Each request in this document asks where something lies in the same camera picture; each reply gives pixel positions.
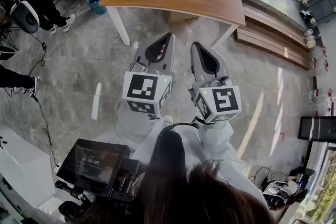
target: white table leg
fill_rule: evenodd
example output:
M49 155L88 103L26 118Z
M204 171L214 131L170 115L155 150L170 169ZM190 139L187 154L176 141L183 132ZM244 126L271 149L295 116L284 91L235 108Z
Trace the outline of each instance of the white table leg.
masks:
M227 24L225 25L225 30L224 30L224 34L217 38L211 45L211 47L214 47L216 45L221 45L223 44L223 42L234 32L234 30L236 30L238 28L239 25L230 25Z
M116 7L107 6L106 7L108 13L110 14L110 17L114 23L114 26L116 27L122 41L124 41L124 44L126 46L131 45L131 40L126 32L126 29L124 27L124 24L122 23L122 20L120 18L119 12Z

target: black and white shoe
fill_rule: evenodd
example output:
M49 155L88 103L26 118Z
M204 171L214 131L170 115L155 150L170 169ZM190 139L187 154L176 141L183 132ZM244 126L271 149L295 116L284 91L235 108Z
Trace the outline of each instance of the black and white shoe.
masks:
M55 33L56 33L56 25L54 25L53 27L52 27L52 29L50 30L50 32L51 32L51 34L52 35L54 35Z
M74 20L75 20L75 15L74 15L74 14L71 14L71 15L66 19L67 24L63 26L63 31L64 31L64 32L69 31L69 29L70 29L70 25L74 22Z
M32 79L34 80L34 86L33 86L32 88L30 88L30 89L25 89L25 90L23 91L23 94L29 92L29 93L30 93L30 96L32 96L32 95L35 96L35 95L36 95L37 80L39 79L39 77L33 77Z

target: black monitor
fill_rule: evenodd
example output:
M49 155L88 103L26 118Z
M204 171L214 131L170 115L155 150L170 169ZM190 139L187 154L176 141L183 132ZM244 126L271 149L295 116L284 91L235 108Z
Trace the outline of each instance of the black monitor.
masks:
M336 116L301 117L298 138L336 143Z
M122 160L129 158L126 145L78 139L57 176L102 197L110 197Z

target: wooden stairs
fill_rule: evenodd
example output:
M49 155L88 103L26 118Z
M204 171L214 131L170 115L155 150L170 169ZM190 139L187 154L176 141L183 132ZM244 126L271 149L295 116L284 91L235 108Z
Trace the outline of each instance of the wooden stairs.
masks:
M235 40L287 60L305 70L310 69L309 49L303 32L278 15L248 1L243 1L245 27L235 32Z

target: teal trash bin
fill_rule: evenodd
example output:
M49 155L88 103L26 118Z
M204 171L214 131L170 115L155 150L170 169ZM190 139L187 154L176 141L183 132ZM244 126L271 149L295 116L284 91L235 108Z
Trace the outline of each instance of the teal trash bin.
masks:
M107 9L104 6L99 6L100 0L86 0L86 2L90 5L90 7L94 10L98 15L104 14Z

